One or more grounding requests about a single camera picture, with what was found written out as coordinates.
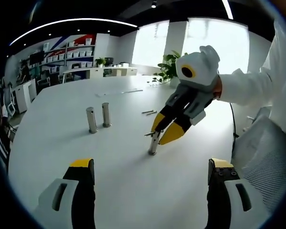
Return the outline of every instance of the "wrist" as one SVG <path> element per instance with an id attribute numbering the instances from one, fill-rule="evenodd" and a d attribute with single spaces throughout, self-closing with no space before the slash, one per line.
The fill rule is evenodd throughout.
<path id="1" fill-rule="evenodd" d="M 223 85 L 222 85 L 220 76 L 218 75 L 218 76 L 217 76 L 217 82 L 216 82 L 215 88 L 213 89 L 213 93 L 214 93 L 214 96 L 215 96 L 216 98 L 220 98 L 222 89 L 223 89 Z"/>

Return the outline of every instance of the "plant pot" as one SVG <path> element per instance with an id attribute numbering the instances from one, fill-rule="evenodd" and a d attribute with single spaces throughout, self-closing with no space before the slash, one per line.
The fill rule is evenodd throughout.
<path id="1" fill-rule="evenodd" d="M 170 87 L 176 89 L 179 83 L 180 80 L 178 79 L 178 77 L 173 77 L 170 81 Z"/>

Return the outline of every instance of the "black ceiling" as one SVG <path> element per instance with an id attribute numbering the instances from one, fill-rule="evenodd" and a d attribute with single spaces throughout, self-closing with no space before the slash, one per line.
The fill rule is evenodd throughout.
<path id="1" fill-rule="evenodd" d="M 4 47 L 25 32 L 49 22 L 71 18 L 102 18 L 123 21 L 137 26 L 170 20 L 184 21 L 188 17 L 228 19 L 221 0 L 23 0 L 0 2 L 0 43 Z M 234 21 L 248 25 L 268 40 L 274 36 L 273 21 L 255 4 L 256 0 L 230 0 Z M 122 36 L 136 30 L 134 27 L 103 21 L 73 21 L 58 23 L 36 30 L 19 39 L 4 52 L 16 52 L 51 37 L 72 34 L 107 33 Z"/>

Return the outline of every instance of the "bright window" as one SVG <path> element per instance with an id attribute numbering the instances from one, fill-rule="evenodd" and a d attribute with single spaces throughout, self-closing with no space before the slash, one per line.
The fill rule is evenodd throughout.
<path id="1" fill-rule="evenodd" d="M 169 21 L 162 21 L 138 30 L 132 63 L 156 67 L 163 62 L 168 25 Z"/>
<path id="2" fill-rule="evenodd" d="M 248 27 L 224 20 L 190 18 L 184 40 L 185 52 L 199 52 L 200 46 L 211 45 L 220 57 L 219 73 L 231 74 L 240 68 L 247 72 L 249 62 Z"/>

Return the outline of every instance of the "ceiling light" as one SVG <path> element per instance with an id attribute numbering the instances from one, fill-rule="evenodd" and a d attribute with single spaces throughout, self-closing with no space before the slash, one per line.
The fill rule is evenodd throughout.
<path id="1" fill-rule="evenodd" d="M 157 7 L 157 0 L 153 0 L 153 3 L 152 3 L 152 8 L 156 8 Z"/>
<path id="2" fill-rule="evenodd" d="M 230 5 L 228 3 L 228 0 L 222 0 L 223 1 L 223 4 L 225 6 L 225 11 L 227 12 L 228 14 L 228 18 L 233 20 L 233 15 L 232 15 L 232 12 L 231 12 L 231 9 L 230 9 Z"/>
<path id="3" fill-rule="evenodd" d="M 36 31 L 38 29 L 41 29 L 43 27 L 46 27 L 46 26 L 49 26 L 49 25 L 54 25 L 54 24 L 57 24 L 57 23 L 61 23 L 61 22 L 67 22 L 67 21 L 106 21 L 106 22 L 113 22 L 113 23 L 117 23 L 117 24 L 122 24 L 122 25 L 128 25 L 128 26 L 132 26 L 132 27 L 135 27 L 137 28 L 138 26 L 136 25 L 133 25 L 133 24 L 129 24 L 129 23 L 126 23 L 126 22 L 122 22 L 122 21 L 115 21 L 115 20 L 110 20 L 110 19 L 102 19 L 102 18 L 74 18 L 74 19 L 65 19 L 65 20 L 61 20 L 61 21 L 54 21 L 54 22 L 50 22 L 48 24 L 44 24 L 44 25 L 41 25 L 41 26 L 38 26 L 36 27 L 35 29 L 32 29 L 26 33 L 24 33 L 23 35 L 21 35 L 20 37 L 16 38 L 15 40 L 13 40 L 11 43 L 10 43 L 10 46 L 12 44 L 14 44 L 17 40 L 21 39 L 22 37 L 24 37 L 25 35 L 28 35 L 29 33 L 33 32 L 33 31 Z"/>

